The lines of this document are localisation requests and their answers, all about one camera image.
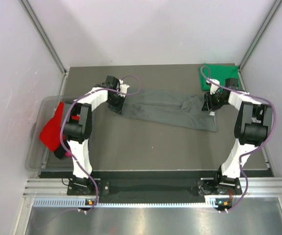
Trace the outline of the grey t shirt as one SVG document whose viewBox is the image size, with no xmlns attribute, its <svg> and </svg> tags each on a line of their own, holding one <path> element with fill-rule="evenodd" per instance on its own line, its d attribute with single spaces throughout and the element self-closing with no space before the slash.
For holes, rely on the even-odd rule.
<svg viewBox="0 0 282 235">
<path fill-rule="evenodd" d="M 204 101 L 202 94 L 145 89 L 126 96 L 117 106 L 108 104 L 108 108 L 125 118 L 217 132 L 215 115 L 202 110 Z"/>
</svg>

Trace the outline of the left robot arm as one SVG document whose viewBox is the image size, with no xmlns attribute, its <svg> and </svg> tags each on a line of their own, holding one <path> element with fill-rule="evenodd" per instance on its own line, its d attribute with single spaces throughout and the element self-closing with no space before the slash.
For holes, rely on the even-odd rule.
<svg viewBox="0 0 282 235">
<path fill-rule="evenodd" d="M 64 103 L 60 137 L 65 138 L 67 153 L 73 160 L 73 180 L 84 194 L 94 191 L 95 182 L 90 178 L 93 171 L 89 160 L 89 140 L 93 129 L 93 111 L 101 104 L 120 113 L 128 93 L 129 85 L 122 79 L 108 76 L 104 83 L 94 86 L 91 91 L 74 101 Z"/>
</svg>

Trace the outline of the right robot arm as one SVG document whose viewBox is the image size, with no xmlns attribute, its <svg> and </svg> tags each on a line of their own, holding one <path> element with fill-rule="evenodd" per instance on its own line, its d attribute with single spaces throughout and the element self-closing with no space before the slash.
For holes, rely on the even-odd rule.
<svg viewBox="0 0 282 235">
<path fill-rule="evenodd" d="M 238 111 L 234 126 L 234 146 L 212 182 L 213 189 L 223 194 L 237 187 L 241 170 L 249 156 L 268 138 L 273 113 L 269 104 L 261 103 L 248 92 L 239 90 L 236 78 L 226 79 L 223 87 L 216 79 L 207 79 L 206 83 L 210 86 L 210 91 L 204 95 L 202 111 L 214 112 L 224 105 L 231 105 Z"/>
</svg>

